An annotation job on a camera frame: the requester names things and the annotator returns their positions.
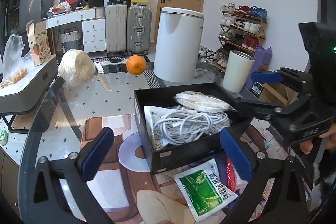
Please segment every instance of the white desk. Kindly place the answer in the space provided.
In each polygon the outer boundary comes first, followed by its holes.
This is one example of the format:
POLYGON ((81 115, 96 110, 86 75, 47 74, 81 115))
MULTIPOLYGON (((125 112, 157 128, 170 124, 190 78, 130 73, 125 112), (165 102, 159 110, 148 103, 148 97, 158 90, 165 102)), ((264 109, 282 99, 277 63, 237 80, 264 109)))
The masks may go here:
POLYGON ((72 11, 47 18, 46 28, 51 29, 64 24, 82 22, 85 52, 106 51, 105 8, 95 7, 72 11))

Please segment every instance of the hand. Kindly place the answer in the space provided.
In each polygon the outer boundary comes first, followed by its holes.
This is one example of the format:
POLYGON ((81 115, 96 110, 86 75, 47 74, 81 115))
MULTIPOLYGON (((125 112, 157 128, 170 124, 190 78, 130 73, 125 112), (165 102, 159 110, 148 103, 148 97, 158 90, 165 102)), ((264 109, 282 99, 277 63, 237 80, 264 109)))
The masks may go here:
MULTIPOLYGON (((329 137, 325 148, 326 149, 336 148, 336 123, 335 122, 331 125, 329 131, 319 136, 319 138, 325 138, 325 137, 329 137)), ((308 155, 310 151, 313 149, 312 141, 309 140, 309 141, 300 143, 300 149, 303 153, 308 155)))

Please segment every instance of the blue sneaker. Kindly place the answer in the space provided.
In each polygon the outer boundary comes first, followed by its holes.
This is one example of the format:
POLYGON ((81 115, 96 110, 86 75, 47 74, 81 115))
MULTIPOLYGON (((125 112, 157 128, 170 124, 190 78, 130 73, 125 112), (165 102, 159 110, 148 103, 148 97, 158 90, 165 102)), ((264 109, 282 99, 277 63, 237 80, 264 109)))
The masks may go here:
POLYGON ((266 9, 253 6, 252 9, 247 14, 254 17, 260 17, 264 22, 267 21, 266 9))

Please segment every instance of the cable bundle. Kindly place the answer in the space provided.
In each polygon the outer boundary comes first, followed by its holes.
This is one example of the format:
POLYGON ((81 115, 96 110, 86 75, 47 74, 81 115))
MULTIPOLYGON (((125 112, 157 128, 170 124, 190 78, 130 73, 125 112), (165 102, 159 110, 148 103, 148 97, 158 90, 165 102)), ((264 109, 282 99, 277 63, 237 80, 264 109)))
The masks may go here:
POLYGON ((190 114, 187 111, 177 110, 163 115, 154 124, 153 130, 155 135, 167 139, 169 143, 181 145, 198 140, 212 126, 227 120, 229 118, 226 113, 190 114))

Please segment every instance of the silver suitcase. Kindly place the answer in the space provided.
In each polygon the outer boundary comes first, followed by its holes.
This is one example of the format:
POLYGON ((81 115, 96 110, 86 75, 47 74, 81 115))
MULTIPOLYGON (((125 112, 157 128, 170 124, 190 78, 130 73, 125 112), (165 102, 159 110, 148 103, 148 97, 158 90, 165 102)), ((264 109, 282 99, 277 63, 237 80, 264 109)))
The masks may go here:
POLYGON ((133 6, 127 12, 127 52, 148 53, 151 38, 152 8, 133 6))
POLYGON ((125 52, 127 5, 107 5, 105 15, 107 52, 125 52))

